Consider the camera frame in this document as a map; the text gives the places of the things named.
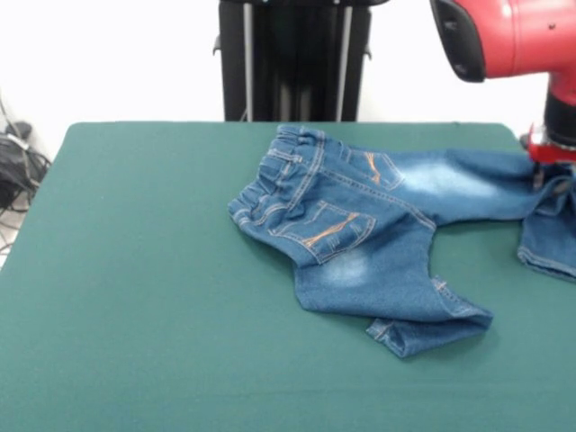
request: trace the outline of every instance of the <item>pocket stitching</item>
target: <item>pocket stitching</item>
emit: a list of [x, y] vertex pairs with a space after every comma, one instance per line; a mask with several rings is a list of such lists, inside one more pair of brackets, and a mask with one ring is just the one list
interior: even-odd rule
[[[325, 202], [325, 201], [319, 201], [319, 204], [321, 205], [321, 210], [317, 211], [316, 215], [314, 216], [315, 219], [317, 219], [319, 217], [319, 215], [322, 213], [322, 211], [327, 209], [327, 208], [329, 208], [333, 212], [336, 212], [336, 213], [343, 215], [343, 216], [347, 216], [347, 215], [352, 213], [351, 211], [346, 211], [344, 209], [341, 209], [341, 208], [335, 206], [334, 204], [330, 204], [330, 203]], [[319, 253], [316, 252], [316, 250], [313, 247], [308, 247], [304, 244], [304, 238], [303, 237], [298, 236], [297, 234], [294, 234], [291, 232], [286, 232], [286, 230], [288, 228], [290, 228], [291, 226], [293, 226], [294, 224], [296, 224], [298, 222], [291, 222], [286, 227], [283, 227], [280, 230], [269, 229], [268, 233], [272, 236], [275, 236], [275, 237], [286, 238], [286, 239], [291, 239], [291, 240], [295, 241], [300, 246], [302, 246], [303, 248], [308, 250], [308, 252], [310, 252], [310, 254], [316, 259], [316, 261], [318, 262], [319, 265], [322, 265], [322, 264], [326, 263], [327, 261], [329, 261], [330, 259], [332, 259], [333, 257], [340, 255], [340, 254], [343, 254], [344, 252], [347, 252], [348, 250], [351, 250], [351, 249], [357, 247], [360, 243], [362, 243], [364, 240], [366, 240], [366, 238], [372, 233], [372, 231], [374, 230], [374, 227], [376, 225], [376, 218], [369, 215], [369, 214], [365, 214], [365, 213], [358, 213], [358, 214], [360, 216], [366, 218], [366, 220], [367, 220], [366, 228], [362, 230], [362, 233], [360, 235], [358, 235], [358, 232], [356, 231], [356, 229], [353, 229], [354, 233], [356, 235], [358, 235], [358, 238], [354, 242], [352, 242], [349, 246], [342, 247], [339, 250], [332, 251], [332, 253], [325, 255], [323, 258], [320, 258]], [[307, 224], [310, 222], [312, 222], [312, 220], [307, 220], [306, 222], [303, 222], [303, 224]]]
[[[381, 153], [373, 153], [373, 152], [366, 152], [366, 151], [362, 151], [362, 150], [352, 150], [349, 154], [352, 155], [353, 153], [360, 158], [365, 158], [366, 153], [372, 153], [372, 154], [374, 154], [375, 157], [381, 158], [383, 160], [384, 164], [391, 170], [391, 173], [394, 177], [393, 181], [387, 180], [385, 178], [381, 178], [381, 183], [378, 183], [379, 186], [383, 187], [387, 191], [393, 191], [404, 181], [404, 175], [396, 167], [394, 162], [390, 159], [390, 157], [386, 153], [382, 153], [382, 152]], [[369, 175], [367, 175], [361, 169], [358, 169], [358, 173], [360, 174], [360, 176], [362, 176], [366, 180], [369, 180], [371, 183], [374, 182], [373, 178], [370, 177]]]

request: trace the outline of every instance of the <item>black metal stand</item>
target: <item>black metal stand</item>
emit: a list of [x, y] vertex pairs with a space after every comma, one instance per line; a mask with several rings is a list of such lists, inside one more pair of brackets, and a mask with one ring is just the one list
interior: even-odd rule
[[221, 0], [225, 120], [354, 122], [369, 6], [385, 1]]

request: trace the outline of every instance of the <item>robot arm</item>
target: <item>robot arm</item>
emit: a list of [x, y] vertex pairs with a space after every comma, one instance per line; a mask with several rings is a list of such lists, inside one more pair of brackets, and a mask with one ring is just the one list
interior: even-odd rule
[[547, 72], [535, 162], [576, 163], [576, 1], [430, 0], [446, 56], [467, 82]]

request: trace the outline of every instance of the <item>elastic waistband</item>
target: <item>elastic waistband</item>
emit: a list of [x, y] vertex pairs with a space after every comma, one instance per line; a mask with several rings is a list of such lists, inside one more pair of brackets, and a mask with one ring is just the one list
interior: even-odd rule
[[[262, 157], [256, 179], [229, 204], [236, 223], [257, 221], [271, 206], [290, 209], [300, 199], [311, 177], [318, 171], [325, 152], [341, 152], [342, 144], [327, 139], [324, 131], [282, 124]], [[287, 178], [295, 165], [305, 175]]]

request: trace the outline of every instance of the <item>faded denim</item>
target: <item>faded denim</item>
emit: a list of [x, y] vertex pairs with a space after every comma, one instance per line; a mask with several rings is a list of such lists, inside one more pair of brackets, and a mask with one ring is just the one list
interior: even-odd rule
[[373, 318], [367, 333], [407, 357], [479, 335], [493, 318], [428, 273], [439, 226], [522, 220], [519, 259], [576, 278], [572, 171], [548, 168], [539, 191], [532, 174], [520, 153], [375, 151], [282, 125], [228, 210], [292, 259], [305, 310]]

